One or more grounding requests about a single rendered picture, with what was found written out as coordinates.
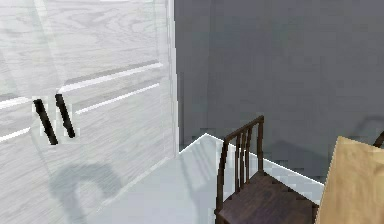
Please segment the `light wooden dining table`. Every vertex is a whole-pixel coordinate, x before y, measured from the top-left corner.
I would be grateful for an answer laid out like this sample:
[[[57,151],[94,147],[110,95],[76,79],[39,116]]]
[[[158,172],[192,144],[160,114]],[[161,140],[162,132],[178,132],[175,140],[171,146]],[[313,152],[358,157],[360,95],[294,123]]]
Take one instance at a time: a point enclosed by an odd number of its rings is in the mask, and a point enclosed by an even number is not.
[[[384,224],[384,149],[337,138],[315,224]]]

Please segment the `white fridge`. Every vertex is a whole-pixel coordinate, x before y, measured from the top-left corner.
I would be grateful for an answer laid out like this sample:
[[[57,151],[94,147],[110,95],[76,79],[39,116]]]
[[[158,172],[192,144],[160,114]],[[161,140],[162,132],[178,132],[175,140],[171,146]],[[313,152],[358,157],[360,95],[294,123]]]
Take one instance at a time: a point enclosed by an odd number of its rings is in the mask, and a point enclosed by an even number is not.
[[[176,154],[174,5],[0,0],[0,224],[90,224]]]

